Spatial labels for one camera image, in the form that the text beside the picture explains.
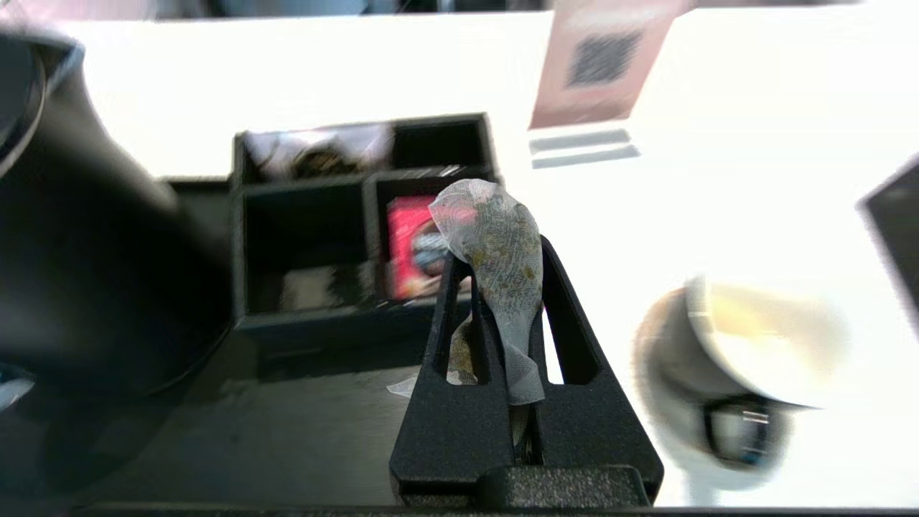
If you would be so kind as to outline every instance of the white surface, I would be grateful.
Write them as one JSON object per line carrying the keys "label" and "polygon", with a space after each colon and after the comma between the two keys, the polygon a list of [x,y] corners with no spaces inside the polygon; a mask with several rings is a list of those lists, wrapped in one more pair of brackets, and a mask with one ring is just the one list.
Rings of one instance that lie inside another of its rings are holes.
{"label": "white surface", "polygon": [[[571,276],[659,447],[659,505],[919,506],[919,343],[857,201],[919,145],[919,2],[699,10],[676,21],[632,118],[640,158],[529,166],[550,14],[63,29],[114,138],[157,176],[225,176],[236,132],[487,111],[498,166]],[[631,340],[700,271],[818,270],[852,339],[832,409],[782,464],[724,471],[646,413]]]}

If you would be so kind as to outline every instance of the black device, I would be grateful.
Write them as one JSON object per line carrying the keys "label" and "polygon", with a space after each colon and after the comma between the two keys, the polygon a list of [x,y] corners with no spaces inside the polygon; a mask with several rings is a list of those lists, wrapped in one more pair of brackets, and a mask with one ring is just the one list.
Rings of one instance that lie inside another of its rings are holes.
{"label": "black device", "polygon": [[144,394],[219,341],[229,264],[108,139],[82,65],[72,43],[0,33],[0,364]]}
{"label": "black device", "polygon": [[863,202],[900,281],[919,310],[919,159]]}

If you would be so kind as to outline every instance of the black holder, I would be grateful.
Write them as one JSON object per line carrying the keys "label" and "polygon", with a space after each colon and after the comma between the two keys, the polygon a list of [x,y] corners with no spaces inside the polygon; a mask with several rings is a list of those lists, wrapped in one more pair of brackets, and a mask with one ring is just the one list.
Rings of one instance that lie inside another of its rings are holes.
{"label": "black holder", "polygon": [[0,29],[0,373],[131,398],[178,382],[220,342],[230,263],[108,138],[83,55]]}
{"label": "black holder", "polygon": [[[528,472],[524,478],[528,483],[537,478],[548,483],[559,469],[617,465],[635,469],[641,481],[640,499],[653,501],[664,466],[610,369],[558,256],[545,237],[542,245],[543,303],[565,384],[548,380],[539,314],[530,330],[529,355],[539,367],[546,398],[534,404],[530,413],[534,454],[528,461],[544,470],[541,475]],[[390,460],[399,491],[409,504],[422,495],[472,494],[477,486],[494,484],[495,469],[519,463],[511,443],[501,340],[494,315],[477,294],[474,275],[470,348],[480,382],[450,385],[446,381],[452,329],[465,317],[456,307],[458,286],[470,275],[467,264],[449,258],[421,372]],[[616,486],[623,489],[630,484]],[[431,503],[429,497],[418,501]]]}
{"label": "black holder", "polygon": [[[487,121],[392,124],[394,170],[368,175],[268,182],[236,138],[234,324],[266,357],[396,343],[430,329],[433,297],[390,296],[387,206],[399,196],[436,195],[461,178],[495,181]],[[317,271],[331,279],[324,300],[282,300],[285,275]]]}
{"label": "black holder", "polygon": [[886,259],[899,273],[901,286],[919,316],[919,158],[861,202],[886,248]]}

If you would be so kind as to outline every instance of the black organizer tray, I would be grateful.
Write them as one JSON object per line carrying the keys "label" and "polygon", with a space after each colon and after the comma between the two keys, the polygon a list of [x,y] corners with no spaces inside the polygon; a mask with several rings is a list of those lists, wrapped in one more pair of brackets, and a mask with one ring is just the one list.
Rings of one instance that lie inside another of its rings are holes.
{"label": "black organizer tray", "polygon": [[387,205],[460,178],[494,181],[487,122],[395,121],[393,133],[394,170],[288,182],[262,177],[237,137],[234,324],[266,357],[385,345],[430,329],[434,297],[390,297]]}

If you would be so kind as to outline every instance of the red packet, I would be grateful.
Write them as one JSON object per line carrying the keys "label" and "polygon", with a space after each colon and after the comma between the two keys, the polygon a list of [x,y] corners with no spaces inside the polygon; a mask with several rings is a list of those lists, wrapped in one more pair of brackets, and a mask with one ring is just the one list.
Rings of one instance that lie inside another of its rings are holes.
{"label": "red packet", "polygon": [[687,0],[555,0],[530,129],[625,119]]}
{"label": "red packet", "polygon": [[448,248],[427,208],[435,198],[396,198],[388,207],[395,298],[432,296],[440,287],[440,273]]}

